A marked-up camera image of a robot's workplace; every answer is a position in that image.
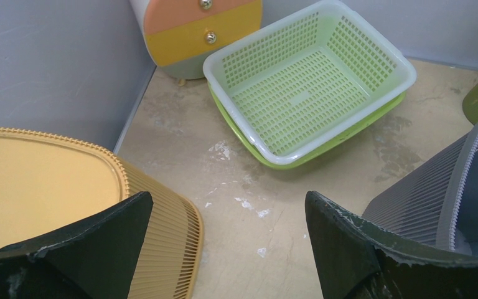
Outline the yellow slatted waste basket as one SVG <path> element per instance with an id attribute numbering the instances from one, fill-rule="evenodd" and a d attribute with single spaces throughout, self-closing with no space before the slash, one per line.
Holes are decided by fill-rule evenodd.
<path id="1" fill-rule="evenodd" d="M 153 207 L 127 298 L 190 298 L 204 236 L 191 201 L 101 146 L 0 128 L 0 249 L 142 191 Z"/>

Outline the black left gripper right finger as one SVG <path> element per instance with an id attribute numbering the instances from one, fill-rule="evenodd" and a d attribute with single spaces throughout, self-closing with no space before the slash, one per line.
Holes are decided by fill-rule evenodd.
<path id="1" fill-rule="evenodd" d="M 478 298 L 478 257 L 392 233 L 316 191 L 304 210 L 324 298 Z"/>

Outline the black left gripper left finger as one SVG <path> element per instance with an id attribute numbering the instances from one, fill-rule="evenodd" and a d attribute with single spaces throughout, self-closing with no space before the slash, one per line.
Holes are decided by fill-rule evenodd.
<path id="1" fill-rule="evenodd" d="M 127 298 L 152 207 L 142 191 L 1 248 L 0 298 Z"/>

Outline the grey slatted waste basket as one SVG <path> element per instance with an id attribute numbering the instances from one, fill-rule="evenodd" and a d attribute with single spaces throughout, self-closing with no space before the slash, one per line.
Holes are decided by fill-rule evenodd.
<path id="1" fill-rule="evenodd" d="M 478 257 L 478 123 L 375 197 L 363 218 L 422 244 Z"/>

